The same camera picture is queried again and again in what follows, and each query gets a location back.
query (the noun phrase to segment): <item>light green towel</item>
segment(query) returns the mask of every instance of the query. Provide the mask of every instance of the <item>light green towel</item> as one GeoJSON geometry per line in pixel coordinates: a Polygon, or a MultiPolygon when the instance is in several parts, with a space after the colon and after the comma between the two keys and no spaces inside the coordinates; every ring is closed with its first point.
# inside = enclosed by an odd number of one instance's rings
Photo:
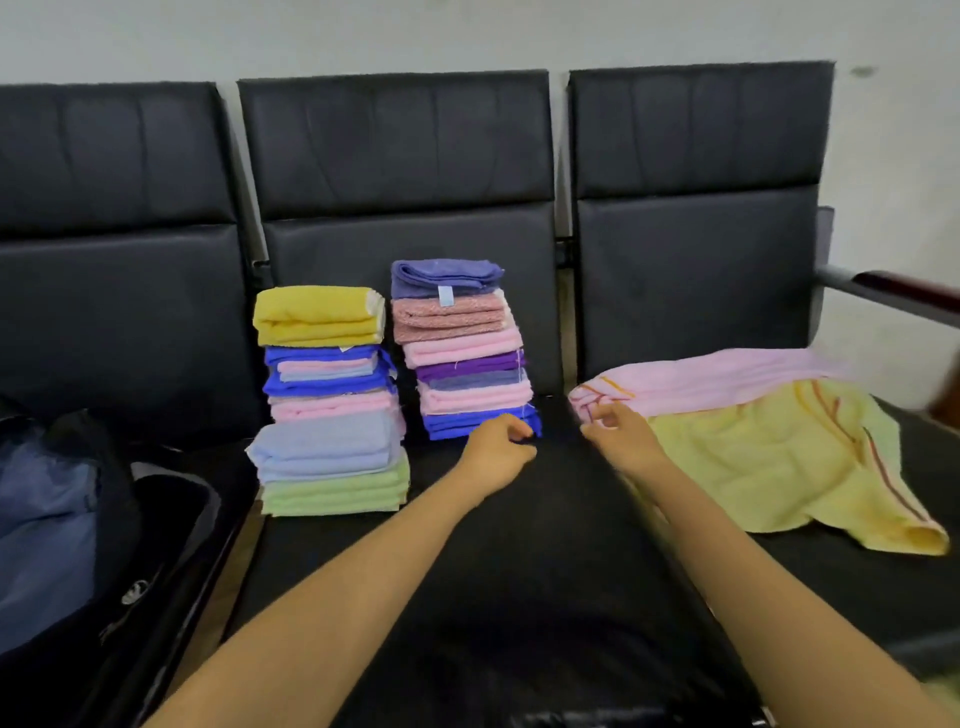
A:
{"type": "Polygon", "coordinates": [[[381,473],[326,480],[271,483],[264,488],[263,513],[269,516],[332,516],[396,511],[407,500],[410,462],[401,450],[396,465],[381,473]]]}

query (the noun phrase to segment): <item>chair backrest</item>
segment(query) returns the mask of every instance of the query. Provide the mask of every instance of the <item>chair backrest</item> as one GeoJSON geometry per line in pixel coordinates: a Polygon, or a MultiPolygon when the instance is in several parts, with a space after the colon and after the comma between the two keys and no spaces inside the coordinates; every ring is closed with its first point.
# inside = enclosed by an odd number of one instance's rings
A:
{"type": "Polygon", "coordinates": [[[390,294],[399,258],[486,258],[535,391],[563,387],[542,71],[241,81],[277,285],[390,294]]]}
{"type": "Polygon", "coordinates": [[[574,71],[579,379],[804,347],[827,62],[574,71]]]}
{"type": "Polygon", "coordinates": [[[171,443],[254,431],[213,84],[0,86],[0,394],[171,443]]]}

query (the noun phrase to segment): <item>chair armrest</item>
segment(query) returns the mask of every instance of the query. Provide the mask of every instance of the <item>chair armrest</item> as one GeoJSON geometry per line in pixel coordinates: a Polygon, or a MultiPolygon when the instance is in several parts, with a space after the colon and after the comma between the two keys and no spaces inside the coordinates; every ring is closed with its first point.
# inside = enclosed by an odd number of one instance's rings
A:
{"type": "Polygon", "coordinates": [[[960,290],[956,288],[886,271],[854,274],[834,265],[819,267],[817,281],[867,301],[960,328],[960,290]]]}

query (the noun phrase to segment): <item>care tag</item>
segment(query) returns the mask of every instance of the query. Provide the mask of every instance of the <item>care tag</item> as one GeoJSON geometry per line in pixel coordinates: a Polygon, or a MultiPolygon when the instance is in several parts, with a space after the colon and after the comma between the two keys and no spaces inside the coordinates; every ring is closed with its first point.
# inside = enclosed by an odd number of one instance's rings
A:
{"type": "Polygon", "coordinates": [[[440,305],[447,308],[453,305],[453,287],[449,285],[438,285],[437,291],[440,293],[440,305]]]}

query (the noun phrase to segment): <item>dusty pink towel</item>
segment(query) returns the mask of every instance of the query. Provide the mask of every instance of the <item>dusty pink towel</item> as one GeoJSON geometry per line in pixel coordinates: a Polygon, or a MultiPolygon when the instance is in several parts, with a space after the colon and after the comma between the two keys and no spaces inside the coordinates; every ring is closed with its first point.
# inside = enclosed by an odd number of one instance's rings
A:
{"type": "Polygon", "coordinates": [[[501,331],[458,336],[455,339],[416,341],[403,347],[403,356],[407,361],[407,367],[417,369],[430,364],[466,361],[478,359],[481,356],[515,352],[522,348],[523,339],[519,329],[514,325],[501,331]]]}
{"type": "Polygon", "coordinates": [[[270,397],[270,414],[276,422],[307,420],[313,417],[338,417],[354,412],[373,412],[398,407],[396,394],[385,389],[362,395],[335,397],[270,397]]]}
{"type": "Polygon", "coordinates": [[[281,374],[313,374],[314,372],[326,374],[330,372],[340,372],[344,369],[356,369],[364,364],[371,364],[376,358],[376,354],[369,359],[344,359],[340,361],[281,361],[276,365],[276,370],[281,374]]]}
{"type": "Polygon", "coordinates": [[[480,311],[495,313],[502,311],[505,303],[503,291],[498,290],[481,296],[458,296],[453,300],[453,305],[449,306],[440,305],[440,299],[395,299],[391,306],[394,308],[395,321],[427,328],[425,324],[417,324],[414,320],[446,319],[458,314],[480,311]]]}
{"type": "Polygon", "coordinates": [[[841,368],[810,349],[725,349],[677,361],[649,361],[609,369],[574,388],[567,398],[580,419],[589,409],[622,401],[644,417],[719,409],[756,400],[799,379],[845,378],[841,368]]]}
{"type": "MultiPolygon", "coordinates": [[[[461,314],[462,316],[482,316],[478,314],[461,314]]],[[[415,341],[439,341],[441,339],[454,339],[458,336],[471,336],[475,333],[487,333],[489,331],[502,331],[507,327],[507,320],[503,313],[497,314],[498,321],[487,324],[474,324],[473,326],[461,326],[456,328],[415,328],[408,324],[402,324],[400,321],[394,323],[394,341],[398,344],[411,344],[415,341]]]]}
{"type": "Polygon", "coordinates": [[[421,382],[420,413],[424,415],[451,415],[458,412],[486,412],[491,409],[510,409],[526,404],[534,396],[530,380],[493,387],[438,391],[421,382]]]}

